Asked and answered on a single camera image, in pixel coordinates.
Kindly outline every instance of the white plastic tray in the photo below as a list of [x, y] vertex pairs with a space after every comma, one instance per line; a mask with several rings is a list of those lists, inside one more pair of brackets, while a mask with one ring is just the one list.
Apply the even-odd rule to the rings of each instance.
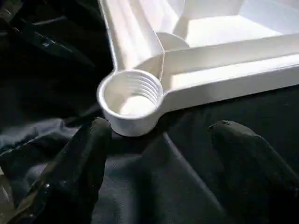
[[121, 135], [146, 134], [170, 111], [299, 84], [298, 0], [100, 0], [100, 7], [114, 71], [97, 96]]

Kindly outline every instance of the cup rim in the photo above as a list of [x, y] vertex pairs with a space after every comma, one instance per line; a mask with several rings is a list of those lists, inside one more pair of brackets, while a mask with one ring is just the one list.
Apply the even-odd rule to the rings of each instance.
[[[120, 115], [119, 113], [116, 113], [116, 112], [112, 111], [108, 107], [108, 105], [105, 101], [104, 91], [105, 91], [106, 86], [109, 84], [109, 82], [113, 78], [115, 78], [115, 76], [121, 76], [121, 75], [124, 75], [126, 73], [138, 73], [139, 75], [140, 74], [141, 75], [146, 75], [147, 77], [149, 77], [154, 82], [154, 84], [157, 85], [159, 91], [161, 92], [161, 96], [158, 96], [157, 103], [155, 103], [154, 108], [152, 108], [151, 110], [149, 110], [148, 112], [146, 112], [145, 114], [143, 114], [141, 116], [132, 117], [132, 116]], [[97, 100], [98, 100], [98, 103], [100, 104], [100, 106], [102, 107], [102, 109], [106, 113], [108, 113], [109, 115], [112, 115], [112, 116], [114, 116], [116, 118], [119, 118], [119, 119], [136, 120], [136, 119], [143, 119], [145, 117], [148, 117], [148, 116], [150, 116], [150, 115], [152, 115], [152, 114], [154, 114], [158, 111], [158, 109], [162, 105], [163, 99], [164, 99], [163, 87], [162, 87], [161, 82], [159, 81], [159, 79], [157, 79], [154, 75], [152, 75], [151, 73], [149, 73], [147, 71], [137, 70], [137, 69], [124, 70], [124, 71], [121, 71], [121, 72], [117, 72], [115, 74], [111, 74], [111, 75], [107, 76], [106, 78], [104, 78], [102, 80], [102, 82], [99, 84], [98, 89], [97, 89]]]

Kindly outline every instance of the black fabric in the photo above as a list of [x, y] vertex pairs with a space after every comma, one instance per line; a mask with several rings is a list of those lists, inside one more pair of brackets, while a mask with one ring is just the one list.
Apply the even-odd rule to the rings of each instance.
[[[47, 2], [26, 19], [33, 23], [67, 15], [42, 25], [43, 31], [74, 46], [95, 66], [86, 70], [77, 63], [53, 63], [45, 52], [11, 38], [0, 25], [0, 166], [7, 168], [15, 206], [77, 130], [102, 117], [96, 88], [112, 70], [97, 1], [74, 1], [75, 7], [72, 1]], [[79, 22], [74, 16], [78, 10], [88, 19]], [[93, 23], [98, 26], [90, 28]], [[168, 113], [150, 134], [139, 138], [112, 133], [92, 223], [293, 222], [289, 217], [297, 210], [294, 178], [280, 165], [255, 156], [271, 156], [272, 148], [252, 132], [244, 137], [234, 124], [209, 126], [231, 120], [251, 128], [268, 140], [285, 161], [278, 159], [279, 163], [296, 176], [298, 98], [299, 86], [294, 86]], [[257, 147], [243, 144], [244, 150], [238, 151], [224, 144], [241, 144], [235, 128], [246, 141], [258, 139]], [[277, 172], [287, 184], [273, 176]], [[279, 197], [269, 197], [270, 190]], [[269, 200], [275, 205], [272, 212]]]

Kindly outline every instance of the white plastic part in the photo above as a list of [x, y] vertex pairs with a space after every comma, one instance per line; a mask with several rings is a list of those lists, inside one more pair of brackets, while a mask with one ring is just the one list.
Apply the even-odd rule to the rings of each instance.
[[167, 112], [299, 84], [297, 0], [99, 0], [114, 71], [98, 100], [140, 136]]

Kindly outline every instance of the dark surface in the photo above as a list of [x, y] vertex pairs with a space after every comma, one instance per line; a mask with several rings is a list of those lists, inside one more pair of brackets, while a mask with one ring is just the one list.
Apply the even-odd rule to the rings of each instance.
[[[87, 2], [97, 8], [95, 0]], [[61, 14], [43, 6], [31, 20]], [[53, 63], [32, 46], [0, 35], [0, 166], [4, 155], [19, 151], [11, 167], [18, 201], [39, 176], [43, 168], [38, 166], [51, 161], [78, 127], [102, 117], [96, 88], [112, 70], [100, 22], [90, 29], [71, 17], [43, 29], [75, 46], [95, 68]], [[298, 99], [299, 86], [294, 86], [168, 113], [153, 132], [140, 138], [113, 133], [93, 223], [244, 221], [241, 212], [228, 215], [217, 193], [211, 193], [219, 186], [223, 162], [212, 147], [208, 127], [219, 120], [243, 124], [268, 140], [299, 172]]]

